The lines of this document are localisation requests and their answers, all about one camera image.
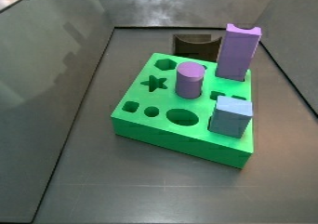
toy block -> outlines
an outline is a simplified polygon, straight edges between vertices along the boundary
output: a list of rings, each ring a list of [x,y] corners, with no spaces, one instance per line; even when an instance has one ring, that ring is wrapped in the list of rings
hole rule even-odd
[[[201,93],[181,98],[174,91],[177,67],[182,63],[204,67]],[[114,133],[205,160],[243,168],[253,152],[252,120],[241,138],[208,130],[217,96],[251,101],[251,72],[244,82],[214,76],[216,63],[154,53],[110,115]]]
[[[172,54],[177,57],[216,62],[221,37],[210,34],[173,34]]]
[[[217,96],[208,130],[240,138],[253,115],[252,102]]]
[[[174,92],[184,99],[194,99],[201,94],[204,66],[184,62],[176,68]]]
[[[217,59],[217,77],[243,81],[260,35],[259,27],[244,30],[233,24],[227,24]]]

hexagonal hole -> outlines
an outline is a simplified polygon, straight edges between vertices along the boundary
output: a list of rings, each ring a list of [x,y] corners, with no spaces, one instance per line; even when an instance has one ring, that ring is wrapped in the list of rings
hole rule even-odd
[[[209,98],[210,98],[212,100],[216,100],[216,99],[217,99],[217,96],[224,96],[224,93],[217,92],[217,91],[212,91],[212,92],[210,92],[210,95],[209,95]]]
[[[137,110],[137,107],[138,107],[137,102],[126,101],[122,106],[122,111],[133,113]]]
[[[153,66],[161,71],[169,71],[174,69],[176,62],[170,59],[158,59]]]

green shape sorter block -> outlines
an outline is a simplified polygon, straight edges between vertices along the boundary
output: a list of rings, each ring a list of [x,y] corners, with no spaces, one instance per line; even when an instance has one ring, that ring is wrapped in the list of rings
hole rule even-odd
[[[193,61],[205,68],[196,99],[174,94],[176,67]],[[216,97],[251,100],[251,71],[244,82],[214,76],[216,63],[153,53],[110,115],[114,133],[205,160],[243,168],[253,153],[252,120],[241,138],[206,130]]]

purple block with notch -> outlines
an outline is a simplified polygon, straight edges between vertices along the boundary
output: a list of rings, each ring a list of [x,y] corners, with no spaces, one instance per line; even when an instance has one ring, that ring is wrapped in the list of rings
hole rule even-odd
[[[194,99],[201,94],[204,67],[194,62],[184,62],[176,68],[174,93],[184,99]]]
[[[243,81],[261,36],[259,27],[244,30],[227,24],[214,75]]]

star-shaped hole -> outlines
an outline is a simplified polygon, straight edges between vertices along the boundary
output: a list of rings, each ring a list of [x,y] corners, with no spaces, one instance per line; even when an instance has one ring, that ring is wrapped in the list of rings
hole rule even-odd
[[[149,76],[149,80],[145,82],[141,82],[140,84],[142,86],[149,87],[149,92],[153,92],[156,88],[166,89],[168,87],[164,85],[166,78],[157,79],[153,75]]]

